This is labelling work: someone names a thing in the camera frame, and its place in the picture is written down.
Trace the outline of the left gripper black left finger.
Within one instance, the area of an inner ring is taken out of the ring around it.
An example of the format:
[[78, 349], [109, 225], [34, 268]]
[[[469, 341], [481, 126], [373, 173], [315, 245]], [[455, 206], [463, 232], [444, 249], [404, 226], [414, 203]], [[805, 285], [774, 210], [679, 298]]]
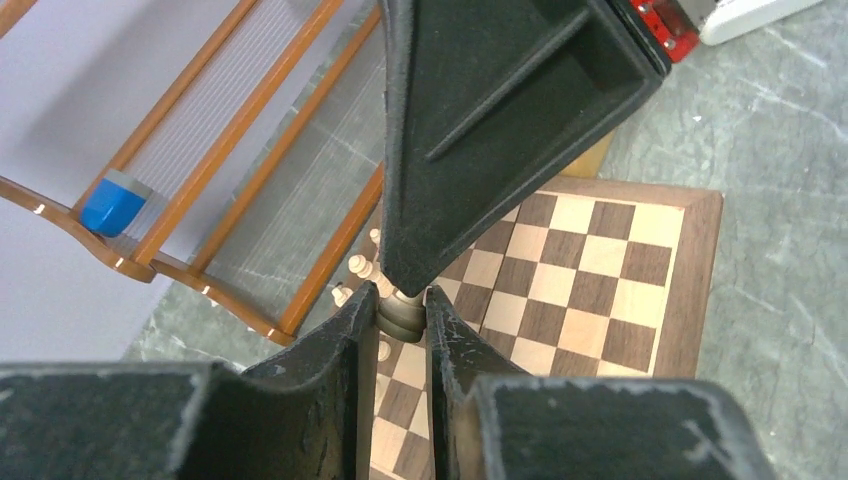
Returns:
[[220, 363], [1, 368], [5, 479], [356, 479], [368, 473], [379, 296], [241, 372]]

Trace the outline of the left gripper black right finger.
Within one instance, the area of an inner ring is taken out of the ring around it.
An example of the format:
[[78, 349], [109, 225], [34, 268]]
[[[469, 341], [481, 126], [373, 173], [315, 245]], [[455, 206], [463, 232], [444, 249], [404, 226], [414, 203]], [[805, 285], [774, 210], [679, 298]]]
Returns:
[[683, 378], [533, 375], [425, 299], [439, 479], [772, 479], [737, 401]]

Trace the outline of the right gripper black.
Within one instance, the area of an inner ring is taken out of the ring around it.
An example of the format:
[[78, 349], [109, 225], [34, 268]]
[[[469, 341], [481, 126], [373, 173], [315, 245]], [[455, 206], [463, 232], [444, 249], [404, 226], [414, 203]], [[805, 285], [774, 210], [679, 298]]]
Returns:
[[420, 293], [661, 86], [698, 0], [383, 1], [384, 274]]

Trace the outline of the white pawn second row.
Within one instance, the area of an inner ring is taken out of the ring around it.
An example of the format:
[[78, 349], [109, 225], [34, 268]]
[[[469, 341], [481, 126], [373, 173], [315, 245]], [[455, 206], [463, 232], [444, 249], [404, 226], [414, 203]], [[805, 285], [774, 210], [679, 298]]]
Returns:
[[377, 360], [379, 362], [386, 361], [391, 356], [392, 347], [391, 345], [385, 341], [381, 340], [378, 345], [378, 355]]

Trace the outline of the white pawn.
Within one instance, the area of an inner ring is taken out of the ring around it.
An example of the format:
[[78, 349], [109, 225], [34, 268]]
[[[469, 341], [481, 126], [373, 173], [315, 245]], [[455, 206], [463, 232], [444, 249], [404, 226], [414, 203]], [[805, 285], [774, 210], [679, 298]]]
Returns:
[[396, 290], [382, 299], [377, 311], [376, 324], [387, 335], [406, 343], [421, 340], [426, 328], [424, 291], [414, 297]]

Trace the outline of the white bishop chess piece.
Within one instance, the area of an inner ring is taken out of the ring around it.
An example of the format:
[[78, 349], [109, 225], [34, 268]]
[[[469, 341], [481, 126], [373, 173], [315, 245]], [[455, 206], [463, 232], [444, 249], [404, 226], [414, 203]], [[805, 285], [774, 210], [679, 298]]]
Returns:
[[395, 287], [391, 281], [380, 270], [380, 266], [364, 255], [351, 256], [348, 260], [348, 270], [362, 280], [373, 282], [378, 289], [381, 298], [388, 298]]

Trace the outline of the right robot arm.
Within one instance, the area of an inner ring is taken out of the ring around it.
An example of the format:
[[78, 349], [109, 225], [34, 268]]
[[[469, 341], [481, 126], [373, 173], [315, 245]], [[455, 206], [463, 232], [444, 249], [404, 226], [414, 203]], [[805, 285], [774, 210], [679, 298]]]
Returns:
[[383, 273], [423, 291], [698, 45], [803, 1], [383, 1]]

